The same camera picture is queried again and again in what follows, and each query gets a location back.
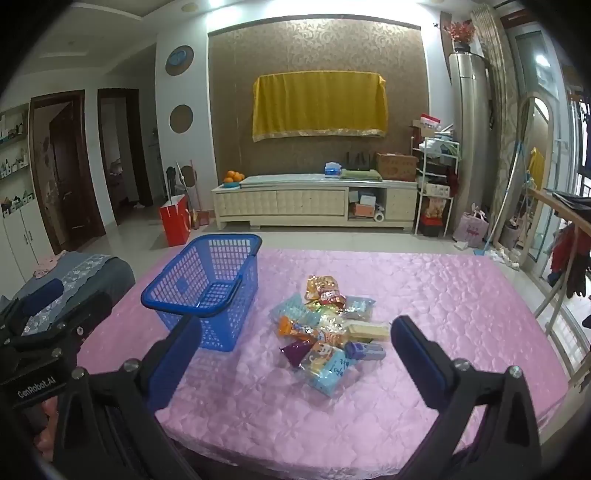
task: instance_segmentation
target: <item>white box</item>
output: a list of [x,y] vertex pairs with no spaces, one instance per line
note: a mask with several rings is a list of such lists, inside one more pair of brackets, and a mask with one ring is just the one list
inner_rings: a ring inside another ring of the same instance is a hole
[[359,191],[349,190],[349,203],[357,203],[359,201]]
[[363,194],[359,198],[359,203],[361,205],[367,205],[367,206],[373,207],[373,206],[375,206],[375,195],[373,195],[373,194]]
[[449,185],[438,185],[436,183],[426,183],[424,194],[428,197],[449,198]]

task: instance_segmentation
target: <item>oval standing mirror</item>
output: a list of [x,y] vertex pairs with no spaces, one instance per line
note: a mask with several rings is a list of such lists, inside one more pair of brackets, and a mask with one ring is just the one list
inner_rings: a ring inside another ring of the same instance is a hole
[[522,255],[524,251],[537,259],[548,229],[550,218],[540,222],[542,205],[528,194],[528,189],[555,187],[548,185],[550,170],[555,168],[553,134],[553,113],[547,95],[529,93],[519,103],[515,158],[501,213],[502,227],[495,235],[495,240],[520,265],[527,259],[527,255]]

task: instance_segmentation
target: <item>yellow cloth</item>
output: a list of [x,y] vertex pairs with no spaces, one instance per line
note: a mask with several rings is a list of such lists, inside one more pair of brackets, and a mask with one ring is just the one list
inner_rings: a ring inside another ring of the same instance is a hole
[[531,177],[534,179],[535,187],[538,190],[542,189],[542,182],[544,181],[544,156],[540,151],[534,147],[531,151],[530,166],[527,170],[530,172]]
[[274,73],[253,85],[252,139],[379,135],[388,130],[386,81],[377,73]]

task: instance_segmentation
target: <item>blue round object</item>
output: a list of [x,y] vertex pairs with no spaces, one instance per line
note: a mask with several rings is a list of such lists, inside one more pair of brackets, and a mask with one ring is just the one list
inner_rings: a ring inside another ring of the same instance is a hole
[[185,61],[187,58],[187,50],[182,49],[176,52],[171,53],[168,56],[168,63],[170,63],[174,67],[178,67]]

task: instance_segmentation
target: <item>blue plastic basket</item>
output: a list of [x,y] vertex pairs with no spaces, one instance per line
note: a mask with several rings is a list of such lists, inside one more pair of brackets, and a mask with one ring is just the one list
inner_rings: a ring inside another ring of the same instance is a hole
[[256,235],[203,235],[174,257],[142,293],[172,330],[183,315],[201,319],[201,347],[234,349],[258,288]]

